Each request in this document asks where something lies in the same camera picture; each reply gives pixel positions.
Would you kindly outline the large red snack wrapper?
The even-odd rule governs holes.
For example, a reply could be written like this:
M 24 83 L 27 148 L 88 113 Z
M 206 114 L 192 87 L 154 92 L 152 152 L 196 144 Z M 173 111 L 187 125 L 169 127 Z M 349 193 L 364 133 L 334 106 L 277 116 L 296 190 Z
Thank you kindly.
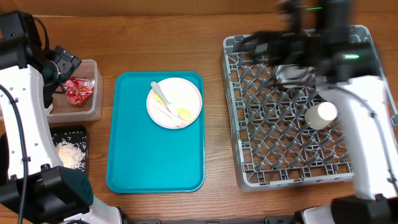
M 93 96 L 95 81 L 87 78 L 71 77 L 63 84 L 67 101 L 76 107 L 82 106 Z

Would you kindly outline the white rice pile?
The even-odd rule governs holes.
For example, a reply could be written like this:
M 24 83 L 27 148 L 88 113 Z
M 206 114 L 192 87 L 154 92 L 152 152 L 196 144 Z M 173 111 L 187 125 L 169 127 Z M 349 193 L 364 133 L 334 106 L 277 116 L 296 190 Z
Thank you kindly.
M 64 167 L 85 171 L 86 153 L 78 147 L 78 144 L 73 144 L 63 140 L 58 143 L 55 148 Z

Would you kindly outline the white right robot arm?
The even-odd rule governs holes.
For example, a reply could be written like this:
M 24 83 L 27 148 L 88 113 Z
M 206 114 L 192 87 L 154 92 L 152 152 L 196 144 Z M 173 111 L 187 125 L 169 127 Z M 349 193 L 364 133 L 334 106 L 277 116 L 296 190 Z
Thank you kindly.
M 246 37 L 250 56 L 271 66 L 313 67 L 322 97 L 341 118 L 354 171 L 353 196 L 295 212 L 293 223 L 396 223 L 397 141 L 386 85 L 370 42 L 349 38 L 350 1 L 320 1 L 313 34 L 302 29 L 302 5 L 284 1 L 290 28 Z

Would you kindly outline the pink plastic fork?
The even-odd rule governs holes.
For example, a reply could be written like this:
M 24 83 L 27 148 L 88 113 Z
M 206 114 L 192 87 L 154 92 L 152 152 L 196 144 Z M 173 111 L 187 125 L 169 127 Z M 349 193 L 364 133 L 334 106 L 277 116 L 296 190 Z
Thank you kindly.
M 147 111 L 150 118 L 159 126 L 167 129 L 180 129 L 187 127 L 187 123 L 174 116 L 158 101 L 149 100 Z

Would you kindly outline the white paper cup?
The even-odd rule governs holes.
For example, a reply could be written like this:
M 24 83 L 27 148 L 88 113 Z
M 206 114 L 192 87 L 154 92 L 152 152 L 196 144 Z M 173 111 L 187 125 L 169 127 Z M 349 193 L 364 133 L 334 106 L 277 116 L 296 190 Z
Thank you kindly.
M 305 121 L 312 129 L 323 129 L 327 127 L 336 117 L 338 111 L 336 106 L 330 102 L 323 102 L 313 106 L 305 113 Z

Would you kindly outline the yellow plastic spoon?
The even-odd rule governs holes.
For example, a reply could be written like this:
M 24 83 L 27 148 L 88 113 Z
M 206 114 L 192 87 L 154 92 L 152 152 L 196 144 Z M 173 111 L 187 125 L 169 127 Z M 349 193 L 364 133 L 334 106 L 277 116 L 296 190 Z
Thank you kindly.
M 161 100 L 161 98 L 156 94 L 156 93 L 154 93 L 153 95 L 152 95 L 152 98 L 155 100 L 155 101 L 158 101 L 160 104 L 162 104 L 163 106 L 165 106 L 166 107 L 166 109 L 168 110 L 168 107 L 166 106 L 166 104 Z M 191 112 L 189 111 L 189 110 L 187 110 L 187 109 L 181 109 L 181 108 L 178 108 L 178 107 L 175 107 L 175 110 L 177 111 L 177 116 L 180 118 L 180 119 L 182 119 L 182 120 L 184 120 L 184 121 L 192 121 L 193 120 L 193 115 L 191 114 Z

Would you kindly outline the pink round plate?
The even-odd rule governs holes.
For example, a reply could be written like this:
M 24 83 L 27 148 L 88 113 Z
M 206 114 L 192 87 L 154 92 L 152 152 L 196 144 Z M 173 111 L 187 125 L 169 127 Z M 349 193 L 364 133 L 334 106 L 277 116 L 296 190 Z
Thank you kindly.
M 202 95 L 199 89 L 191 81 L 184 78 L 172 77 L 163 79 L 157 83 L 169 103 L 191 112 L 193 115 L 192 121 L 182 120 L 187 123 L 187 126 L 193 124 L 199 119 L 203 106 Z M 147 96 L 147 102 L 149 100 L 154 100 L 152 98 L 154 93 L 154 90 L 151 89 Z

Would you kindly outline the grey shallow bowl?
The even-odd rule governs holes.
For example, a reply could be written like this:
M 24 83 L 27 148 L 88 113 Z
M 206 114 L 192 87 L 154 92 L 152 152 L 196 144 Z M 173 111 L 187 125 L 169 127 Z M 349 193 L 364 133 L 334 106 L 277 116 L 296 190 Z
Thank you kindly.
M 298 65 L 279 65 L 275 71 L 277 79 L 285 88 L 294 88 L 298 83 L 303 83 L 313 72 L 313 67 L 300 67 Z

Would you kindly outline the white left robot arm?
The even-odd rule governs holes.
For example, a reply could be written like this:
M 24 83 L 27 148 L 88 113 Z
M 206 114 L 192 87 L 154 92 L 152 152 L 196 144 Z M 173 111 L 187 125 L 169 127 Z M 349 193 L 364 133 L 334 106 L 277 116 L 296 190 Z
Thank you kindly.
M 1 203 L 32 223 L 129 223 L 129 217 L 93 194 L 86 173 L 63 165 L 45 105 L 80 66 L 63 47 L 50 49 L 39 18 L 1 15 L 1 110 L 6 128 L 7 179 Z

